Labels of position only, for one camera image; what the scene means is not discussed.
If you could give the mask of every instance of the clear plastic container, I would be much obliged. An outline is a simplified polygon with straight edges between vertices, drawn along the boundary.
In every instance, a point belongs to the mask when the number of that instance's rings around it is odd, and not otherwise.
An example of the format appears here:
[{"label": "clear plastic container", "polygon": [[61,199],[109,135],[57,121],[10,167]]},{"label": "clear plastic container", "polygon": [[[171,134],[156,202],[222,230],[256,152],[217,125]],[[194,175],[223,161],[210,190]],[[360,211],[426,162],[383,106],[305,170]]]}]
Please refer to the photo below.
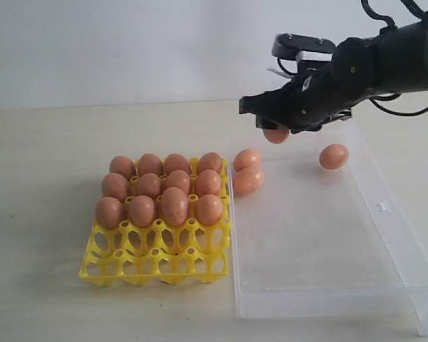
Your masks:
[{"label": "clear plastic container", "polygon": [[[346,145],[350,160],[328,171],[318,157],[332,143]],[[237,139],[230,161],[248,147],[263,152],[266,181],[254,194],[235,196],[232,206],[237,315],[410,310],[419,334],[428,335],[428,256],[353,120],[279,146]]]}]

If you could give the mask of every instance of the brown egg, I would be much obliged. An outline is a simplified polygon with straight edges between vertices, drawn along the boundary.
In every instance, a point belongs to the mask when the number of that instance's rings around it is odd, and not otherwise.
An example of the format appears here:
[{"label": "brown egg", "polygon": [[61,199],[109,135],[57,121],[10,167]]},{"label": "brown egg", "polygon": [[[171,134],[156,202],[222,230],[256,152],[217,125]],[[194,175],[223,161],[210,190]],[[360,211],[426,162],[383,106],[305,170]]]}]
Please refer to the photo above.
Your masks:
[{"label": "brown egg", "polygon": [[263,135],[270,143],[280,144],[287,140],[290,134],[290,130],[283,126],[279,125],[277,130],[263,130]]},{"label": "brown egg", "polygon": [[178,187],[169,187],[162,195],[160,210],[165,222],[172,227],[184,224],[188,217],[188,197]]},{"label": "brown egg", "polygon": [[145,153],[138,161],[138,174],[143,176],[147,173],[163,175],[163,163],[161,159],[153,153]]},{"label": "brown egg", "polygon": [[118,155],[109,164],[109,172],[123,175],[127,180],[136,176],[135,163],[125,155]]},{"label": "brown egg", "polygon": [[167,189],[169,187],[178,187],[188,195],[190,193],[190,178],[185,171],[175,170],[166,179],[165,187]]},{"label": "brown egg", "polygon": [[212,226],[217,223],[222,217],[222,213],[222,201],[212,194],[201,197],[195,206],[195,217],[205,226]]},{"label": "brown egg", "polygon": [[162,193],[162,181],[155,173],[146,173],[135,185],[136,195],[149,196],[153,200]]},{"label": "brown egg", "polygon": [[131,186],[123,175],[108,173],[101,182],[101,192],[104,197],[114,197],[123,202],[131,195]]},{"label": "brown egg", "polygon": [[156,205],[148,196],[137,196],[128,206],[128,215],[134,225],[139,228],[149,227],[157,217]]},{"label": "brown egg", "polygon": [[206,194],[219,195],[222,180],[219,174],[214,170],[204,170],[197,177],[195,183],[195,193],[202,197]]},{"label": "brown egg", "polygon": [[197,175],[204,170],[214,170],[218,174],[222,172],[223,161],[222,157],[215,152],[206,153],[200,158],[197,165]]},{"label": "brown egg", "polygon": [[349,150],[341,144],[333,144],[323,149],[319,162],[324,169],[336,170],[342,167],[349,159]]},{"label": "brown egg", "polygon": [[250,194],[257,191],[265,181],[265,173],[259,166],[246,167],[233,179],[233,189],[238,194]]},{"label": "brown egg", "polygon": [[169,155],[165,160],[165,173],[171,175],[174,170],[182,170],[188,175],[192,173],[192,167],[188,160],[177,153]]},{"label": "brown egg", "polygon": [[248,148],[238,153],[233,161],[233,168],[236,172],[250,166],[259,166],[262,163],[262,153],[259,150]]},{"label": "brown egg", "polygon": [[95,207],[97,222],[105,229],[115,229],[126,219],[126,207],[113,197],[103,197]]}]

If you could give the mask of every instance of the yellow plastic egg tray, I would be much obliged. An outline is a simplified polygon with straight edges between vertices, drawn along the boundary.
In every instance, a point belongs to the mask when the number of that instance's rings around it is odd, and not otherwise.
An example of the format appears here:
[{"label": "yellow plastic egg tray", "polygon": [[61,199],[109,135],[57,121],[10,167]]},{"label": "yellow plastic egg tray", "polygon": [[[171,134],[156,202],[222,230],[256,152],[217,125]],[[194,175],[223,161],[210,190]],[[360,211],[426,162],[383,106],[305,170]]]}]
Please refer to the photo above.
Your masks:
[{"label": "yellow plastic egg tray", "polygon": [[[220,221],[211,227],[203,226],[195,218],[198,158],[190,159],[190,164],[193,170],[188,197],[190,211],[185,224],[169,227],[160,213],[147,228],[138,228],[127,219],[116,229],[108,230],[95,221],[79,271],[80,278],[98,286],[109,286],[118,280],[143,285],[152,279],[177,284],[186,278],[195,278],[210,283],[228,274],[225,249],[230,246],[231,221],[227,160],[223,160],[219,195],[225,209]],[[161,176],[163,184],[166,178],[166,175]],[[138,176],[131,178],[132,189],[138,180]],[[133,196],[126,199],[126,207],[132,199]],[[156,203],[160,200],[161,196],[157,197]]]}]

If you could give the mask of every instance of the wire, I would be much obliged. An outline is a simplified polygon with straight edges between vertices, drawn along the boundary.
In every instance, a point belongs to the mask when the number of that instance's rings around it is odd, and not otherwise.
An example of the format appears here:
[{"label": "wire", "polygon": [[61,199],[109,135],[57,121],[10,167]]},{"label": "wire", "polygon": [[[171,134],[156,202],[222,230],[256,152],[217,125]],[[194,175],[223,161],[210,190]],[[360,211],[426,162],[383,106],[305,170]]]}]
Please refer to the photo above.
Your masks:
[{"label": "wire", "polygon": [[400,97],[401,94],[400,93],[396,93],[396,94],[391,94],[391,95],[387,95],[387,96],[375,96],[372,99],[376,100],[376,101],[383,101],[383,102],[387,102],[387,101],[393,101],[396,100],[398,97]]},{"label": "wire", "polygon": [[284,71],[286,74],[290,75],[290,76],[295,76],[296,73],[292,73],[291,71],[287,70],[283,65],[282,62],[280,60],[280,58],[277,59],[277,64],[279,65],[279,68]]},{"label": "wire", "polygon": [[414,0],[400,0],[407,10],[418,19],[423,19],[425,12],[415,3]]},{"label": "wire", "polygon": [[419,110],[418,112],[400,113],[400,112],[395,112],[394,110],[390,110],[388,108],[383,107],[382,105],[380,105],[379,103],[377,103],[377,101],[374,98],[370,98],[370,101],[372,102],[373,105],[375,105],[380,110],[383,110],[384,112],[386,112],[388,114],[397,115],[397,116],[418,116],[418,115],[425,114],[425,113],[428,112],[428,107],[426,107],[426,108],[424,108],[422,110]]},{"label": "wire", "polygon": [[387,24],[387,27],[390,29],[395,29],[397,27],[396,23],[394,22],[394,20],[391,16],[382,16],[382,15],[378,14],[377,12],[375,12],[371,8],[368,0],[362,0],[362,6],[363,6],[363,9],[365,10],[366,14],[371,19],[385,21],[385,23]]}]

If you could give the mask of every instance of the table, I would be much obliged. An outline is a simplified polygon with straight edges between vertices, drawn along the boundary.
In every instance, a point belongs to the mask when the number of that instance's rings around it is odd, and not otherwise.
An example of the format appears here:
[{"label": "table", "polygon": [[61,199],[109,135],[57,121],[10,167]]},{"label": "table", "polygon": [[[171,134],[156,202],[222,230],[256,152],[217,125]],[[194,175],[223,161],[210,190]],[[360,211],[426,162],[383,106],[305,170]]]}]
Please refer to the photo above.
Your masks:
[{"label": "table", "polygon": [[[426,102],[410,96],[398,109]],[[133,155],[133,136],[150,130],[164,144],[255,129],[236,113],[236,101],[0,111],[0,342],[416,339],[407,314],[238,320],[231,277],[177,289],[78,279],[112,156]],[[393,118],[364,104],[355,120],[428,250],[428,114]]]}]

